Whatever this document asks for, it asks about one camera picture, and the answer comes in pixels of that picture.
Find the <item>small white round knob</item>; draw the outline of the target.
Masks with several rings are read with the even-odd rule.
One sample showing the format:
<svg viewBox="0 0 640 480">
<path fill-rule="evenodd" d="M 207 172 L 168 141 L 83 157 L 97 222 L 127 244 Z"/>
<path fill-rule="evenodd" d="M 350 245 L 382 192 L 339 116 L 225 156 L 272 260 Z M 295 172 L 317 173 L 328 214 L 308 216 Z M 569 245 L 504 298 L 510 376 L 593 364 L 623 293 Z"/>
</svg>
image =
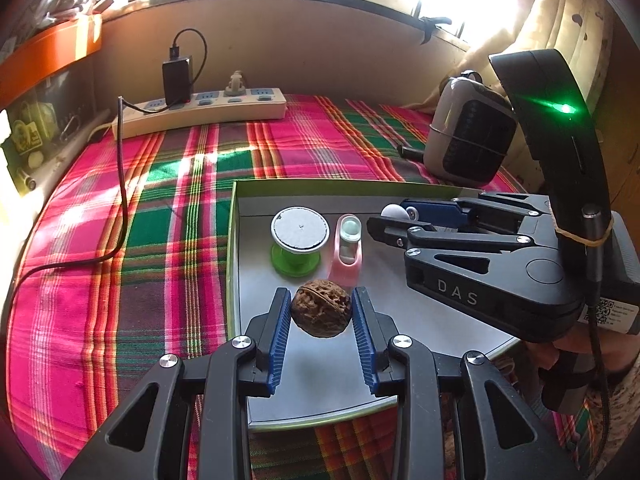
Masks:
<svg viewBox="0 0 640 480">
<path fill-rule="evenodd" d="M 386 205 L 381 211 L 381 216 L 396 220 L 411 220 L 411 214 L 408 213 L 408 210 L 398 204 Z"/>
</svg>

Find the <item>brown walnut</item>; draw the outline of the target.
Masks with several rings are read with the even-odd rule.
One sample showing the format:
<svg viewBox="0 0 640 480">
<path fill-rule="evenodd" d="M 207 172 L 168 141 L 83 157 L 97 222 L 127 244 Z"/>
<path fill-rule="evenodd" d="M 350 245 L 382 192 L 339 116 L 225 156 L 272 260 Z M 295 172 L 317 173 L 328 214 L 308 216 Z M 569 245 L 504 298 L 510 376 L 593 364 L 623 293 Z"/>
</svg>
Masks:
<svg viewBox="0 0 640 480">
<path fill-rule="evenodd" d="M 312 280 L 297 289 L 291 318 L 310 336 L 333 338 L 346 330 L 352 318 L 352 300 L 340 285 L 329 280 Z"/>
</svg>

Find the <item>pink clip with green lens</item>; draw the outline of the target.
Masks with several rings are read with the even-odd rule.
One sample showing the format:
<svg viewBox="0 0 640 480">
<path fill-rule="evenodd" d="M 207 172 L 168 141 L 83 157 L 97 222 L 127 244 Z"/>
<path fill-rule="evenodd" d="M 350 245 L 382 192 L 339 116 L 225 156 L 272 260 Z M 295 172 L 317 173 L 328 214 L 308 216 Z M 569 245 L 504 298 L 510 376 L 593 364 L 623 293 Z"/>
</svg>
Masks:
<svg viewBox="0 0 640 480">
<path fill-rule="evenodd" d="M 354 214 L 337 220 L 329 280 L 344 289 L 357 286 L 362 267 L 362 224 Z"/>
</svg>

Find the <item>green spool with white top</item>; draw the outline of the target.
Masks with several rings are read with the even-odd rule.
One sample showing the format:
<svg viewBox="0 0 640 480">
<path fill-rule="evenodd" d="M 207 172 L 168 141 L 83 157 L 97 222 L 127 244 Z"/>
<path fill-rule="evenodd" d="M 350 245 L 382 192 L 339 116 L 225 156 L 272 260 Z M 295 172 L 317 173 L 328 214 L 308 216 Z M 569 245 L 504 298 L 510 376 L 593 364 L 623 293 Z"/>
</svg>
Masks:
<svg viewBox="0 0 640 480">
<path fill-rule="evenodd" d="M 274 215 L 270 233 L 270 259 L 276 271 L 289 278 L 304 278 L 318 268 L 330 227 L 318 211 L 292 206 Z"/>
</svg>

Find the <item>grey portable fan heater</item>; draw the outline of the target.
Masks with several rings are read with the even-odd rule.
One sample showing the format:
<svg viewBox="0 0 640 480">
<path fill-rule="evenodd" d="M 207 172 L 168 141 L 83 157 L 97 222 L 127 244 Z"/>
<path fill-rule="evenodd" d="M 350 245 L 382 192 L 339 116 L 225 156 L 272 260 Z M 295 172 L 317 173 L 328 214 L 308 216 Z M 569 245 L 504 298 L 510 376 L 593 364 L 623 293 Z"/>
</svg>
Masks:
<svg viewBox="0 0 640 480">
<path fill-rule="evenodd" d="M 399 145 L 397 151 L 440 180 L 481 188 L 500 169 L 517 126 L 508 100 L 487 87 L 480 73 L 466 70 L 440 89 L 424 147 Z"/>
</svg>

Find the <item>open green cardboard box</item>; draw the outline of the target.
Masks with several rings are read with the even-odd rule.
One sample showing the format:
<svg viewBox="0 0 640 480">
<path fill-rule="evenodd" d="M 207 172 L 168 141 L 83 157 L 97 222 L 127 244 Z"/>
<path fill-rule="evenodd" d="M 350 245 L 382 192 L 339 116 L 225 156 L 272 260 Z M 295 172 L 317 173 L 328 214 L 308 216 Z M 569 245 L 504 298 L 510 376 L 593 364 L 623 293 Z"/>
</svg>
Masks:
<svg viewBox="0 0 640 480">
<path fill-rule="evenodd" d="M 367 222 L 408 197 L 456 188 L 382 181 L 245 180 L 231 199 L 227 321 L 254 356 L 243 372 L 256 430 L 333 424 L 390 404 L 401 378 L 387 344 L 494 358 L 514 338 L 406 284 L 401 244 Z"/>
</svg>

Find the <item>black tracker with green light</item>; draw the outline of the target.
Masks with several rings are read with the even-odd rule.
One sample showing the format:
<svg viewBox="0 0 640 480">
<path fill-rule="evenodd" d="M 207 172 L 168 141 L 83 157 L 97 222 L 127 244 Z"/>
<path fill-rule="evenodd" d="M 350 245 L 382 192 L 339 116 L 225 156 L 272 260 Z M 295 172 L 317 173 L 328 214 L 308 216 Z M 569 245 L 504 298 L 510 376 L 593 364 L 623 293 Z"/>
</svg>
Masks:
<svg viewBox="0 0 640 480">
<path fill-rule="evenodd" d="M 599 287 L 615 224 L 591 115 L 557 50 L 494 54 L 490 64 L 544 174 L 550 214 L 538 220 L 533 238 L 554 246 L 555 259 L 503 252 L 492 255 L 489 274 L 524 304 L 576 310 Z"/>
</svg>

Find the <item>plaid bedspread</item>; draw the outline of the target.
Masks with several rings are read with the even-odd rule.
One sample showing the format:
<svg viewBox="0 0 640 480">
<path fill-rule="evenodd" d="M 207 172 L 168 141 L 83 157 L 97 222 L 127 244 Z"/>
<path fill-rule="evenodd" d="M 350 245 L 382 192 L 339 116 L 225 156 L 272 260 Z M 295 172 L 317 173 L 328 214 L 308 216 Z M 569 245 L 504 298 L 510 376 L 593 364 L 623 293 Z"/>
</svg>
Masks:
<svg viewBox="0 0 640 480">
<path fill-rule="evenodd" d="M 201 356 L 226 334 L 232 185 L 290 178 L 419 182 L 398 144 L 426 115 L 292 96 L 280 122 L 201 126 L 92 144 L 30 238 L 1 375 L 14 434 L 48 479 L 155 359 Z"/>
</svg>

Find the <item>cream heart-print curtain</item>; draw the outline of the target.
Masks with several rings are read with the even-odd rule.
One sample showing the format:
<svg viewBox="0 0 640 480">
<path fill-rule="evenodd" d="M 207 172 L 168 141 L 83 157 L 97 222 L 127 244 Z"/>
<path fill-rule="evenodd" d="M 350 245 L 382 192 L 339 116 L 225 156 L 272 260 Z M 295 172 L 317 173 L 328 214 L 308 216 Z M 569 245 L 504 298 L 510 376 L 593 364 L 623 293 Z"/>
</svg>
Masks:
<svg viewBox="0 0 640 480">
<path fill-rule="evenodd" d="M 457 0 L 464 21 L 462 59 L 450 78 L 474 70 L 504 90 L 488 56 L 539 49 L 562 54 L 590 110 L 597 106 L 611 57 L 614 13 L 606 0 Z"/>
</svg>

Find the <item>small beige plug figure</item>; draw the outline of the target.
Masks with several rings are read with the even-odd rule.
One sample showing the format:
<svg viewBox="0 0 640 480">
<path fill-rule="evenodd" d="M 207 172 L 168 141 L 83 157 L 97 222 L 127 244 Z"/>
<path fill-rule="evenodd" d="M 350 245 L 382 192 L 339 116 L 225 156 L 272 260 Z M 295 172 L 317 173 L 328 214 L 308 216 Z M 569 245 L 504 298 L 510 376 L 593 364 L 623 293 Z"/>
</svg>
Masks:
<svg viewBox="0 0 640 480">
<path fill-rule="evenodd" d="M 224 89 L 224 95 L 228 98 L 246 95 L 244 75 L 240 70 L 235 70 L 230 76 L 227 87 Z"/>
</svg>

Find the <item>beige power strip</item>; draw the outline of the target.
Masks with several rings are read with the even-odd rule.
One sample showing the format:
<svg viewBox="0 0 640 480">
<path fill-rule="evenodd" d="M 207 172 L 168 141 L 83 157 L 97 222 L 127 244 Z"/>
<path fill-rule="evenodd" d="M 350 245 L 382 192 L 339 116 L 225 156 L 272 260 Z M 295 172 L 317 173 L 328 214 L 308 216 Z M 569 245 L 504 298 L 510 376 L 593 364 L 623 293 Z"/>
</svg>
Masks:
<svg viewBox="0 0 640 480">
<path fill-rule="evenodd" d="M 282 119 L 286 112 L 286 99 L 278 88 L 247 89 L 240 96 L 225 96 L 222 91 L 198 92 L 189 102 L 168 110 L 164 110 L 165 105 L 164 99 L 138 103 L 144 113 L 126 106 L 122 137 L 224 122 L 264 122 Z"/>
</svg>

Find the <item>black charger adapter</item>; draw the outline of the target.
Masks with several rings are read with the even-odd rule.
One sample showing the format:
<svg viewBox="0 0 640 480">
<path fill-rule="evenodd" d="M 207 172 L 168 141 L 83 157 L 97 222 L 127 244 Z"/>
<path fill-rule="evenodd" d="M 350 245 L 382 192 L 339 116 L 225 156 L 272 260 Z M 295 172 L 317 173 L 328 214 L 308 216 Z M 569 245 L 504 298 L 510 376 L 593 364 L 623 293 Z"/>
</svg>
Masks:
<svg viewBox="0 0 640 480">
<path fill-rule="evenodd" d="M 193 88 L 193 67 L 190 56 L 179 56 L 163 62 L 163 88 L 168 106 L 189 102 Z"/>
</svg>

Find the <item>orange shelf tray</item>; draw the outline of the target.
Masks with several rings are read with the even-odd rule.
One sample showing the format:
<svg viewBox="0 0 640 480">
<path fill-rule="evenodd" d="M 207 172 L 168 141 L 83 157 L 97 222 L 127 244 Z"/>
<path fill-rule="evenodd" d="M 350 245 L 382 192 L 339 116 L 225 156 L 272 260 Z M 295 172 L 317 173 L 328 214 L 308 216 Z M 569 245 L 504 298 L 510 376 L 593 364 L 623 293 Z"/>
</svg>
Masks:
<svg viewBox="0 0 640 480">
<path fill-rule="evenodd" d="M 102 47 L 101 14 L 81 15 L 40 32 L 15 50 L 0 70 L 0 107 L 6 108 L 28 90 Z"/>
</svg>

